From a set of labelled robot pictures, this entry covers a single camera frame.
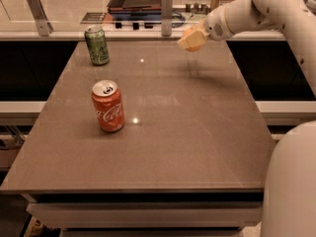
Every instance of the red soda can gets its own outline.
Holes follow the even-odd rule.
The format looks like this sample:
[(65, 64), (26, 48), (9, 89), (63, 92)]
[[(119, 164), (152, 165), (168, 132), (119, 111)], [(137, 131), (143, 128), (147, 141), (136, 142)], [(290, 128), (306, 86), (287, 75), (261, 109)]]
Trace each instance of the red soda can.
[(120, 89), (114, 81), (96, 83), (92, 88), (92, 101), (102, 130), (113, 132), (124, 126)]

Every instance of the soda can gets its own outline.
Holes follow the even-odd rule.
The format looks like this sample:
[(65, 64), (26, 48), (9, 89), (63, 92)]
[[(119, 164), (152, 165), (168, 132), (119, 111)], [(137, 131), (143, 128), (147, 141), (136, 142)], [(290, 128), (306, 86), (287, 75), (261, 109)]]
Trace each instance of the soda can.
[(102, 130), (113, 132), (124, 126), (121, 93), (114, 81), (103, 80), (96, 83), (92, 88), (92, 101)]
[(110, 61), (105, 32), (101, 27), (89, 27), (85, 32), (85, 40), (94, 65), (104, 65)]

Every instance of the can top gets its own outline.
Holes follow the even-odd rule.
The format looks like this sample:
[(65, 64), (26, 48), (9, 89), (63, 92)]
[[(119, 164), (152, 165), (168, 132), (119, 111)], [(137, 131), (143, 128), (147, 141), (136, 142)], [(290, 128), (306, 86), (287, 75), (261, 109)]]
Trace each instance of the can top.
[(99, 32), (101, 29), (102, 29), (102, 27), (100, 27), (100, 26), (90, 26), (86, 30), (86, 32), (89, 33), (89, 34), (95, 34), (95, 33)]
[(118, 85), (114, 81), (102, 80), (93, 86), (92, 92), (98, 97), (108, 97), (114, 94), (117, 89)]

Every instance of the green soda can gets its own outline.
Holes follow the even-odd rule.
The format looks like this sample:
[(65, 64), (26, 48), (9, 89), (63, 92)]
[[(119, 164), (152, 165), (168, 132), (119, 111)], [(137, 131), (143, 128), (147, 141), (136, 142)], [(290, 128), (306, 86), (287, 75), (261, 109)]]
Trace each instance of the green soda can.
[(110, 61), (105, 32), (101, 27), (89, 27), (85, 39), (94, 65), (104, 65)]

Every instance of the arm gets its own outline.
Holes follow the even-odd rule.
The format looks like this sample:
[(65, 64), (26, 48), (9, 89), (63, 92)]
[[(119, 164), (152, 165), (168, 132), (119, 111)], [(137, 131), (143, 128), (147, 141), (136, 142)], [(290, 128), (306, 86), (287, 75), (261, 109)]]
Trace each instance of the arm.
[(179, 46), (199, 49), (207, 40), (227, 40), (244, 31), (277, 26), (284, 34), (316, 95), (316, 17), (303, 0), (235, 0), (216, 8), (186, 30)]

